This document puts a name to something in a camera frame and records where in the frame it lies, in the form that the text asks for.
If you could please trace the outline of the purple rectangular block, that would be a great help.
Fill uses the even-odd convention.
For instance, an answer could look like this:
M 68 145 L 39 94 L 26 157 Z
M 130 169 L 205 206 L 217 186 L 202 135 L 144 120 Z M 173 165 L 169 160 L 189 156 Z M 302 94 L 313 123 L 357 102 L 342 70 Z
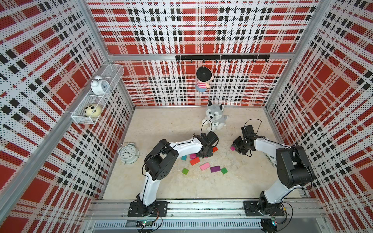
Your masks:
M 220 166 L 210 167 L 210 171 L 211 171 L 211 173 L 220 172 L 221 168 L 220 168 Z

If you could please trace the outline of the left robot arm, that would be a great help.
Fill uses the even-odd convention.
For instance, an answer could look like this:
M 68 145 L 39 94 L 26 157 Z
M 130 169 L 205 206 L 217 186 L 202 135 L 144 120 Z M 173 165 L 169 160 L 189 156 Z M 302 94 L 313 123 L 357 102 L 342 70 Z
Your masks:
M 160 182 L 170 173 L 178 158 L 190 154 L 198 158 L 211 157 L 218 141 L 218 136 L 212 131 L 181 142 L 160 140 L 144 159 L 146 178 L 142 191 L 137 195 L 138 205 L 146 210 L 154 206 Z

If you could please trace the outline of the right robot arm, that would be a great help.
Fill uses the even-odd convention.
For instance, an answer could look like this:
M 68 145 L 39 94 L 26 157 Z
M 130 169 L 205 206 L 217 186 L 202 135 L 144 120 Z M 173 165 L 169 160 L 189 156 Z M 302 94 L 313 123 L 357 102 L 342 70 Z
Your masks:
M 251 125 L 241 128 L 242 136 L 233 141 L 232 149 L 242 155 L 261 151 L 269 158 L 275 158 L 278 179 L 261 192 L 257 202 L 248 202 L 246 209 L 264 216 L 279 214 L 283 199 L 294 189 L 303 189 L 315 179 L 306 152 L 301 146 L 283 145 L 259 136 Z

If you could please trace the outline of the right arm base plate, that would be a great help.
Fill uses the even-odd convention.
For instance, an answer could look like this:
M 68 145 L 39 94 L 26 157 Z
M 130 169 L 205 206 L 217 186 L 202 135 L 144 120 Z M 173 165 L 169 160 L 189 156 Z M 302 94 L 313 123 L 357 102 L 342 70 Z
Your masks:
M 270 204 L 266 201 L 244 201 L 246 216 L 285 216 L 282 203 Z

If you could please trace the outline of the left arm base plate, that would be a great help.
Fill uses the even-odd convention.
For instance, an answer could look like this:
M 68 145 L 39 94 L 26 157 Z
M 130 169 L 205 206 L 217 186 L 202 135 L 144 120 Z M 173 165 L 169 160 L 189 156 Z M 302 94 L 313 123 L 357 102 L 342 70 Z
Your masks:
M 141 201 L 130 203 L 128 217 L 165 217 L 168 211 L 168 202 L 156 201 L 149 206 L 145 206 Z

